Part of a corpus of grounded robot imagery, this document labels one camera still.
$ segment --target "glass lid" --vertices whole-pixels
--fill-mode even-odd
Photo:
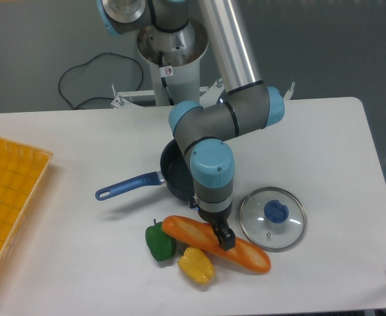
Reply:
[[[268,186],[245,197],[239,222],[245,236],[266,251],[285,251],[295,246],[306,230],[306,214],[288,191]]]

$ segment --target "yellow basket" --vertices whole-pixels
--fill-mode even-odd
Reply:
[[[53,153],[0,138],[0,259]]]

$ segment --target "toy pepper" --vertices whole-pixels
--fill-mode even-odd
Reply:
[[[171,259],[175,255],[175,238],[167,235],[162,230],[162,222],[156,223],[146,229],[146,244],[152,256],[157,261]]]
[[[178,260],[180,269],[199,284],[207,284],[214,277],[214,267],[200,249],[188,247]]]

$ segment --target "black frying pan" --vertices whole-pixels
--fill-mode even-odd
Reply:
[[[166,145],[160,156],[160,172],[141,174],[113,184],[98,190],[95,196],[99,201],[103,201],[142,186],[160,186],[162,183],[166,183],[172,194],[179,199],[188,201],[194,196],[193,178],[175,140]]]

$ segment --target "silver metal tube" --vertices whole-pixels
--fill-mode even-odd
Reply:
[[[238,0],[199,0],[226,91],[261,80]]]

